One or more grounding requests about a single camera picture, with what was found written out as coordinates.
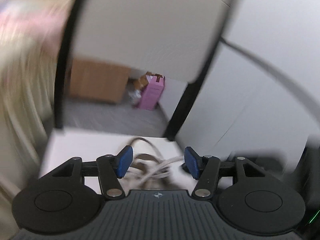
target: round black pad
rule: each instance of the round black pad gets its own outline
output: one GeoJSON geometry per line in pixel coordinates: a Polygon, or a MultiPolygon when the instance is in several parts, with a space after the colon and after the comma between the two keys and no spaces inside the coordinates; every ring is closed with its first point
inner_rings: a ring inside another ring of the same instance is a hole
{"type": "Polygon", "coordinates": [[[38,209],[47,212],[61,211],[72,203],[72,196],[62,190],[49,190],[41,193],[35,199],[38,209]]]}
{"type": "Polygon", "coordinates": [[[258,235],[292,230],[303,218],[303,198],[277,179],[245,178],[218,198],[223,217],[235,228],[258,235]]]}
{"type": "Polygon", "coordinates": [[[40,234],[78,229],[89,223],[99,208],[100,199],[91,188],[64,177],[40,179],[12,203],[18,226],[40,234]]]}
{"type": "Polygon", "coordinates": [[[266,190],[257,190],[245,196],[248,207],[258,212],[276,211],[282,205],[282,199],[276,193],[266,190]]]}

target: logo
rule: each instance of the logo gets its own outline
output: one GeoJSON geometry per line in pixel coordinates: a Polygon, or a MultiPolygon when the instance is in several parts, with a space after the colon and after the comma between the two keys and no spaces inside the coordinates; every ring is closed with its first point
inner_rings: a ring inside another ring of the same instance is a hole
{"type": "Polygon", "coordinates": [[[161,198],[163,196],[163,194],[160,192],[157,192],[156,194],[153,194],[153,196],[156,198],[161,198]]]}

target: gray floor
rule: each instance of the gray floor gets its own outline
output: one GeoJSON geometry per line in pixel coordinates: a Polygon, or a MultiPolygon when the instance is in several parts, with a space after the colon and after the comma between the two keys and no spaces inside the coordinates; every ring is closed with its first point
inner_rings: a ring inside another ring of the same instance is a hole
{"type": "Polygon", "coordinates": [[[167,120],[159,106],[153,111],[133,108],[126,91],[122,102],[117,105],[67,98],[64,125],[111,133],[161,137],[167,120]]]}

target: cardboard box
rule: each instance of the cardboard box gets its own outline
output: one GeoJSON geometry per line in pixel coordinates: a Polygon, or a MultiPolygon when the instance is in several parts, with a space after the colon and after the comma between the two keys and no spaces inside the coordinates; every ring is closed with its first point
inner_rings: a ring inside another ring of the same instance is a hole
{"type": "Polygon", "coordinates": [[[71,70],[70,95],[119,103],[130,71],[130,68],[122,65],[76,58],[71,70]]]}
{"type": "Polygon", "coordinates": [[[148,76],[151,76],[151,75],[152,75],[151,72],[147,72],[143,76],[136,79],[133,82],[134,89],[135,90],[143,90],[149,84],[148,76]]]}

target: pink box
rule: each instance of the pink box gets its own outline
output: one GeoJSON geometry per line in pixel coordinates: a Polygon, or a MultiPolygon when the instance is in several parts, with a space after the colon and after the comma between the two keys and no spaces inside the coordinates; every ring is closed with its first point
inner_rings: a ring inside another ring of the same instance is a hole
{"type": "Polygon", "coordinates": [[[153,110],[164,89],[164,78],[153,76],[141,95],[138,108],[153,110]]]}

